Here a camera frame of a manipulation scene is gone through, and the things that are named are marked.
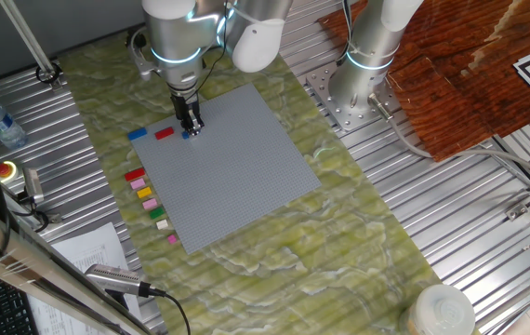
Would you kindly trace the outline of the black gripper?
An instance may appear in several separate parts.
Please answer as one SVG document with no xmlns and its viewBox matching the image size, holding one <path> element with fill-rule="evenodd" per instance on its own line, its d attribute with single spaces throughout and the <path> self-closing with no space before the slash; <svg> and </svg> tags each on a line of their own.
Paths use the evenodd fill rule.
<svg viewBox="0 0 530 335">
<path fill-rule="evenodd" d="M 170 96 L 176 114 L 182 114 L 181 126 L 189 136 L 201 132 L 204 122 L 201 119 L 199 99 L 195 91 L 172 91 Z"/>
</svg>

